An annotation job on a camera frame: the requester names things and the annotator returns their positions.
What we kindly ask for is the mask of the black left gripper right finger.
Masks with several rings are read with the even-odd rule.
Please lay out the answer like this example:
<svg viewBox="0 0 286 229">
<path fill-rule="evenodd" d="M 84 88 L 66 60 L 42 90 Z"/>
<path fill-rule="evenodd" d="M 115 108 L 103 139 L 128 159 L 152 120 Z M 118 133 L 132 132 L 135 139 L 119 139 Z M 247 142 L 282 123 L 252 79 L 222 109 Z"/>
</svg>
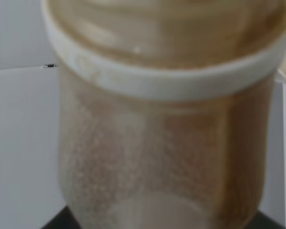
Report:
<svg viewBox="0 0 286 229">
<path fill-rule="evenodd" d="M 246 229 L 286 229 L 286 227 L 259 211 L 247 224 Z"/>
</svg>

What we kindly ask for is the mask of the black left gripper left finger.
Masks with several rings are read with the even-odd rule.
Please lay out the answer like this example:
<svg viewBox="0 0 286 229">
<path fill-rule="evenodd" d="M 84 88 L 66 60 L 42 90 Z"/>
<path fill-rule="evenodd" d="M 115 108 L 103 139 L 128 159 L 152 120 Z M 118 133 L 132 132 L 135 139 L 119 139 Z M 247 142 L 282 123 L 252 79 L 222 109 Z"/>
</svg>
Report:
<svg viewBox="0 0 286 229">
<path fill-rule="evenodd" d="M 80 229 L 80 225 L 72 215 L 70 209 L 65 207 L 42 229 Z"/>
</svg>

